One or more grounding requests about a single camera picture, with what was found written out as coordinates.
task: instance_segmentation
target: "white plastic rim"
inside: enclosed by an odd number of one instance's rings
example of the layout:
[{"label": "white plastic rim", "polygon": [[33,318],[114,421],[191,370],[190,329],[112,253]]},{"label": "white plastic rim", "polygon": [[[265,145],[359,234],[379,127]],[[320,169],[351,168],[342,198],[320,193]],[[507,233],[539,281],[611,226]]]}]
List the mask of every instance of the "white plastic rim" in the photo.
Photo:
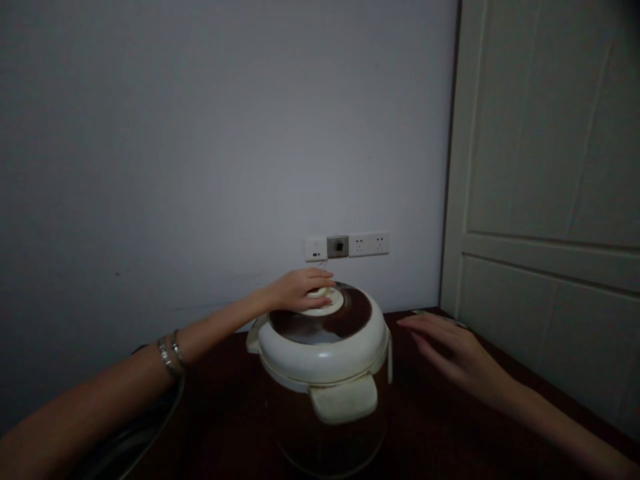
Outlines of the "white plastic rim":
[{"label": "white plastic rim", "polygon": [[[282,385],[284,388],[286,388],[287,390],[291,390],[294,392],[298,392],[298,393],[309,393],[309,388],[313,387],[313,386],[322,386],[322,387],[331,387],[334,385],[339,385],[340,383],[343,382],[348,382],[351,380],[355,380],[356,378],[360,377],[361,375],[364,375],[365,373],[370,373],[371,375],[376,375],[379,371],[380,368],[382,368],[382,366],[385,364],[385,362],[387,362],[387,383],[388,384],[392,384],[393,382],[393,354],[392,354],[392,348],[391,348],[392,342],[391,342],[391,332],[389,332],[389,328],[387,327],[387,346],[385,347],[384,350],[382,350],[380,352],[380,356],[378,356],[378,358],[376,358],[376,360],[373,362],[372,365],[369,366],[369,368],[367,368],[365,371],[362,372],[358,372],[356,375],[354,375],[353,377],[347,378],[347,379],[342,379],[339,380],[337,382],[333,382],[333,383],[322,383],[320,385],[314,385],[312,383],[306,383],[306,382],[300,382],[297,380],[293,380],[289,377],[285,377],[284,375],[281,375],[280,373],[276,372],[265,360],[264,356],[260,355],[260,363],[262,364],[263,368],[266,370],[266,372],[269,374],[269,376],[276,381],[277,383],[279,383],[280,385]],[[253,351],[251,349],[249,349],[249,351],[251,353],[259,353],[258,351]]]},{"label": "white plastic rim", "polygon": [[276,373],[304,383],[333,383],[361,373],[387,347],[387,327],[380,307],[365,296],[371,304],[369,322],[354,335],[330,344],[296,343],[276,333],[268,321],[256,322],[260,356]]}]

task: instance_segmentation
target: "door panel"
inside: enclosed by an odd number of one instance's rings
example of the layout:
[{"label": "door panel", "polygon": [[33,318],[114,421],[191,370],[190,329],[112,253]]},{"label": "door panel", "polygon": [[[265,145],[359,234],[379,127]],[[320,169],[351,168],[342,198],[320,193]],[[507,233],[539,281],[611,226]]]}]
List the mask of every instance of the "door panel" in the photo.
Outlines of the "door panel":
[{"label": "door panel", "polygon": [[640,42],[624,5],[463,1],[441,306],[640,439]]}]

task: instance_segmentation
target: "wall socket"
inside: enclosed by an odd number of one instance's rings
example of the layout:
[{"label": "wall socket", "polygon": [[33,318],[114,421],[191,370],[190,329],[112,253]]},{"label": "wall socket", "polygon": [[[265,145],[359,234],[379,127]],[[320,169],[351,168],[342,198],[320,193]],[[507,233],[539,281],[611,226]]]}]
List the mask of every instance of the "wall socket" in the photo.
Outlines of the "wall socket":
[{"label": "wall socket", "polygon": [[389,244],[389,232],[349,235],[349,256],[386,255],[389,253]]}]

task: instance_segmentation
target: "rice cooker handle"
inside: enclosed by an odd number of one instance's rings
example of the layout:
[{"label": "rice cooker handle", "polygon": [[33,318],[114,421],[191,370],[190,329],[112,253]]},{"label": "rice cooker handle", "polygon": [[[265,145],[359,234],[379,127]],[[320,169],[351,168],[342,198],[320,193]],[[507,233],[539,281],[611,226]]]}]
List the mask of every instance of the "rice cooker handle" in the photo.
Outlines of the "rice cooker handle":
[{"label": "rice cooker handle", "polygon": [[387,381],[389,384],[393,382],[393,339],[389,327],[387,327]]},{"label": "rice cooker handle", "polygon": [[256,318],[247,335],[247,351],[249,353],[260,353],[260,340],[258,339],[258,331],[260,328],[269,321],[268,316],[262,315]]},{"label": "rice cooker handle", "polygon": [[313,410],[322,423],[341,425],[372,414],[378,390],[370,373],[332,387],[310,387]]}]

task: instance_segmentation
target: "finger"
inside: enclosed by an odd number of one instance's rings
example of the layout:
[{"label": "finger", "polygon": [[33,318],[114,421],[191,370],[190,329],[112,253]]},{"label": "finger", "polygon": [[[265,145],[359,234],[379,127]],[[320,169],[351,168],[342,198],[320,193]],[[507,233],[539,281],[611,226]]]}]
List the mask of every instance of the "finger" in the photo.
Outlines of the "finger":
[{"label": "finger", "polygon": [[413,337],[415,344],[418,346],[418,350],[420,351],[420,353],[422,353],[422,355],[426,357],[427,360],[429,360],[433,364],[433,366],[440,371],[440,373],[442,373],[448,379],[454,378],[454,376],[456,375],[456,368],[454,364],[452,364],[450,361],[446,360],[442,355],[436,352],[436,350],[429,344],[429,342],[418,335],[416,332],[411,332],[411,336]]},{"label": "finger", "polygon": [[322,308],[325,305],[328,305],[331,303],[331,299],[326,298],[326,297],[321,297],[318,299],[304,299],[300,302],[300,310],[304,311],[304,310],[309,310],[312,308]]},{"label": "finger", "polygon": [[442,328],[442,326],[431,323],[429,321],[424,321],[422,319],[414,319],[412,317],[400,320],[398,325],[401,327],[410,328],[412,330],[416,330],[422,333],[426,333],[431,338],[438,340],[438,342],[446,345],[452,351],[458,352],[460,337],[452,334],[451,332]]},{"label": "finger", "polygon": [[406,319],[415,319],[425,323],[433,323],[434,325],[440,326],[443,330],[448,331],[454,335],[461,335],[460,328],[451,322],[446,321],[444,318],[434,315],[432,313],[422,313],[420,315],[414,315],[412,317],[408,317]]},{"label": "finger", "polygon": [[335,282],[330,278],[322,277],[308,279],[305,282],[305,288],[307,291],[322,287],[335,287]]},{"label": "finger", "polygon": [[314,277],[331,278],[333,276],[331,272],[328,272],[322,269],[317,269],[314,267],[308,268],[307,273],[309,274],[309,278],[314,278]]}]

